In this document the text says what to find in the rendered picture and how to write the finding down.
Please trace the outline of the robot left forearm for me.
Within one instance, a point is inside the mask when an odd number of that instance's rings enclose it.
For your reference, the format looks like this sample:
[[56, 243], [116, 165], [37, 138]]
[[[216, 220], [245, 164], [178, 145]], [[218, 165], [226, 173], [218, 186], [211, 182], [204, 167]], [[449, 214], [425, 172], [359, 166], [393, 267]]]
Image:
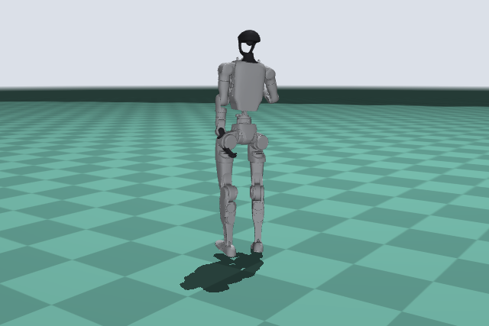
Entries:
[[227, 108], [221, 107], [220, 96], [217, 95], [215, 97], [215, 134], [219, 136], [219, 128], [222, 127], [225, 131], [225, 120], [226, 120], [226, 112]]

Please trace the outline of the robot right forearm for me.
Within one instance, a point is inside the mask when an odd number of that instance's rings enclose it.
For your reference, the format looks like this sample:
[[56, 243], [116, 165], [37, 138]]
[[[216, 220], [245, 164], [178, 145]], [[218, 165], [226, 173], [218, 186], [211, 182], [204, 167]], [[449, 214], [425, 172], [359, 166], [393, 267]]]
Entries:
[[[263, 97], [266, 99], [266, 95], [269, 94], [268, 90], [267, 90], [267, 87], [265, 86], [264, 87], [264, 94], [263, 94]], [[279, 97], [279, 96], [278, 96]]]

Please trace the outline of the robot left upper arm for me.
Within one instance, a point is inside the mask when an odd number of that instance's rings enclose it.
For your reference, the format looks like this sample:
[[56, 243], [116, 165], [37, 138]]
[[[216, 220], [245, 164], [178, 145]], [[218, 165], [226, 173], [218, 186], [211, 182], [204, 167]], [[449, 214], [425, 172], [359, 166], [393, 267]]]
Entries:
[[226, 106], [229, 104], [230, 101], [228, 97], [229, 81], [230, 81], [229, 76], [233, 73], [234, 68], [235, 68], [235, 63], [221, 63], [218, 67], [218, 74], [219, 74], [218, 88], [219, 88], [221, 106]]

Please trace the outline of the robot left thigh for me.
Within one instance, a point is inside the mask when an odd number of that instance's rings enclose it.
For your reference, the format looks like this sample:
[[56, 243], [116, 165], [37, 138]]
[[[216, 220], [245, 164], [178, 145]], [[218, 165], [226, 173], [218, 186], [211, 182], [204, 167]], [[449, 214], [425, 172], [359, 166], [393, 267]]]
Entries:
[[236, 200], [238, 195], [238, 189], [232, 185], [232, 165], [234, 158], [229, 157], [222, 148], [229, 148], [232, 151], [237, 144], [237, 139], [238, 132], [232, 130], [226, 131], [221, 138], [216, 138], [215, 142], [215, 161], [219, 188], [221, 191], [222, 187], [227, 187], [229, 202]]

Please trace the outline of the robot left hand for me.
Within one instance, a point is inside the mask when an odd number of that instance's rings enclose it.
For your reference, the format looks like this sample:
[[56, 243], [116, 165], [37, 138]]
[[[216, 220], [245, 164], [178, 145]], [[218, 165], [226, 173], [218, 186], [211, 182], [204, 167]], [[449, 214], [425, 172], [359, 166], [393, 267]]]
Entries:
[[[223, 129], [222, 127], [220, 127], [220, 128], [219, 128], [219, 137], [217, 137], [217, 138], [218, 138], [218, 139], [219, 139], [219, 138], [221, 138], [221, 137], [222, 137], [224, 134], [225, 134], [224, 129]], [[235, 158], [235, 157], [237, 156], [237, 155], [235, 155], [235, 154], [237, 154], [237, 153], [233, 153], [233, 152], [231, 152], [229, 148], [225, 148], [225, 147], [224, 147], [224, 148], [222, 148], [222, 149], [223, 149], [223, 150], [224, 150], [224, 151], [225, 151], [225, 152], [228, 154], [228, 156], [229, 156], [229, 157], [231, 157], [231, 158]]]

